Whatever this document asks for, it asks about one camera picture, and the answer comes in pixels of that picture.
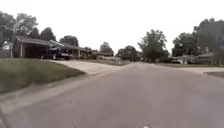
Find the overcast sky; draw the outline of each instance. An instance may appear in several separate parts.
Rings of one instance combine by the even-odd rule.
[[[151,29],[162,30],[166,46],[181,32],[192,32],[205,18],[224,19],[222,0],[0,0],[0,11],[36,16],[42,31],[51,27],[59,40],[74,35],[81,46],[99,49],[107,41],[117,51]]]

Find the front yard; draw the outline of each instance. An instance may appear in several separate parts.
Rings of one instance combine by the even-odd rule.
[[[212,65],[194,65],[194,64],[172,64],[172,63],[160,63],[158,65],[172,67],[172,68],[220,68],[219,66]]]
[[[0,59],[0,94],[82,74],[85,73],[45,60]]]
[[[224,78],[224,72],[207,72],[206,74]]]

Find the street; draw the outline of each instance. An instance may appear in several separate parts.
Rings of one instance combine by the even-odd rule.
[[[7,117],[12,128],[223,128],[224,79],[134,63]]]

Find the roof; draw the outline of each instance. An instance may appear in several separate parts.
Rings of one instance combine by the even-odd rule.
[[[56,45],[59,45],[61,47],[68,48],[68,49],[76,49],[76,50],[85,51],[85,52],[92,52],[92,50],[85,49],[85,48],[82,48],[82,47],[76,47],[76,46],[66,44],[66,43],[60,43],[60,42],[56,42],[56,41],[53,41],[53,40],[51,40],[51,42],[56,44]]]
[[[194,58],[194,55],[183,55],[183,56],[176,56],[176,57],[171,57],[172,59],[190,59]]]
[[[202,54],[202,55],[199,55],[197,57],[212,57],[214,54],[209,52],[209,53],[205,53],[205,54]]]
[[[102,56],[113,56],[113,53],[106,53],[106,52],[95,52],[96,55],[102,55]]]
[[[54,46],[55,45],[54,43],[52,43],[50,41],[27,38],[27,37],[22,37],[22,36],[17,36],[17,39],[22,43],[39,44],[39,45],[45,45],[45,46]]]

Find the tree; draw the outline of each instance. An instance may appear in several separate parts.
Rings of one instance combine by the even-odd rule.
[[[12,15],[0,11],[0,47],[5,40],[12,41],[14,23]]]
[[[205,19],[195,27],[195,33],[201,49],[209,49],[219,64],[224,63],[224,21]]]
[[[120,49],[117,56],[123,60],[137,61],[140,59],[138,51],[133,46],[126,46],[124,49]]]
[[[170,63],[171,59],[169,58],[169,56],[170,56],[170,53],[168,52],[168,50],[163,50],[161,53],[160,62]]]
[[[194,34],[181,33],[173,43],[172,56],[198,55],[197,40]]]
[[[29,33],[28,37],[30,38],[34,38],[34,39],[39,39],[40,38],[40,34],[39,34],[39,30],[38,28],[33,28],[33,30]]]
[[[114,51],[107,42],[103,42],[103,44],[100,46],[100,52],[114,54]]]
[[[50,27],[45,28],[41,33],[40,33],[40,39],[50,41],[54,40],[56,41],[56,37],[54,33],[52,32]]]
[[[16,28],[19,35],[27,35],[38,25],[36,17],[19,13],[16,17]]]
[[[70,36],[70,35],[64,36],[63,38],[61,38],[59,40],[59,42],[69,44],[69,45],[73,45],[75,47],[79,46],[79,41],[75,36]]]
[[[86,49],[86,50],[92,50],[92,48],[90,48],[90,47],[85,47],[84,49]]]
[[[138,43],[142,50],[143,58],[146,61],[156,61],[164,58],[166,37],[162,31],[151,30],[147,32],[146,36]]]

